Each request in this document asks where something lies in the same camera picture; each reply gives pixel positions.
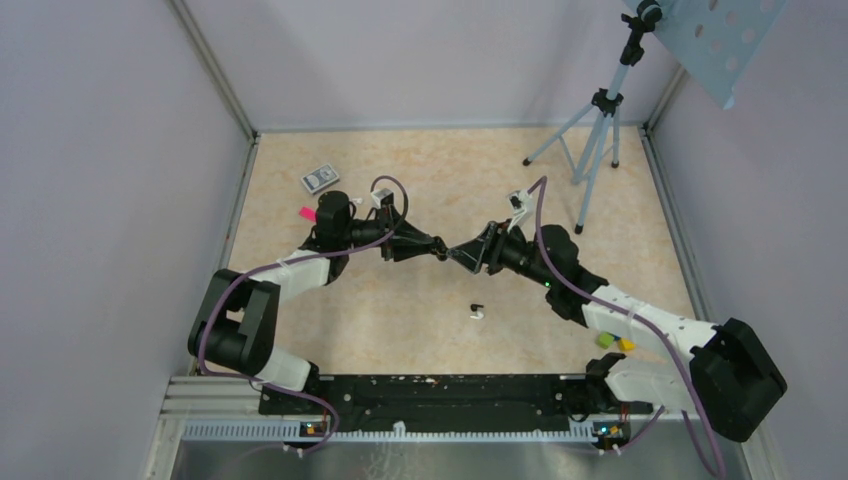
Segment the black round charging case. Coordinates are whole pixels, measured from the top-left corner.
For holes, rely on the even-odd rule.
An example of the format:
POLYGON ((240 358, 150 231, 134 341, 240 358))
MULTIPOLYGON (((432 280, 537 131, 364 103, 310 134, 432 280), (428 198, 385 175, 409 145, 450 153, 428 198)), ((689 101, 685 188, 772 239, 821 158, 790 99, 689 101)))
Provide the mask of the black round charging case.
POLYGON ((437 260, 440 262, 446 261, 449 256, 448 251, 449 248, 446 246, 444 241, 440 237, 435 237, 431 253, 437 258, 437 260))

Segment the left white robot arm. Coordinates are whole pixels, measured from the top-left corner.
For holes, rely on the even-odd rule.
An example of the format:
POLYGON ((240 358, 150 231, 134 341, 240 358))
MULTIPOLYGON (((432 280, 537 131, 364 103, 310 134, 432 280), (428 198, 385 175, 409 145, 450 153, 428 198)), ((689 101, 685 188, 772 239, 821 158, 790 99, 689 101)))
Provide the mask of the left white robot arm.
POLYGON ((366 249, 379 248, 386 261, 447 258, 443 240, 409 224, 396 209, 391 190, 379 190, 375 198, 369 217, 358 219, 347 194, 324 193, 309 236, 291 255, 249 274, 215 272, 190 330, 188 352, 199 364, 212 363, 282 387, 283 401, 297 413, 314 410, 321 388, 309 379, 312 364, 274 343, 279 307, 331 284, 350 255, 366 249))

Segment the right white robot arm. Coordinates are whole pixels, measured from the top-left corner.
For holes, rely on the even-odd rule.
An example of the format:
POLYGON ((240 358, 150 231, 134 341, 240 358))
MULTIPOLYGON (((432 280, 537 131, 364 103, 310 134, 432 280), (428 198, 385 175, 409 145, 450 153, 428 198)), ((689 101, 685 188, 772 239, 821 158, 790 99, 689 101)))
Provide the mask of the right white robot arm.
POLYGON ((668 367, 633 358, 616 361, 586 385, 589 404, 612 412, 624 401, 647 402, 704 415, 722 437, 745 442, 787 391, 787 382, 754 329, 729 318, 722 324, 654 307, 591 273, 559 225, 544 225, 531 240, 519 228, 490 222, 476 238, 447 255, 473 274, 504 269, 546 287, 561 318, 609 332, 665 356, 668 367))

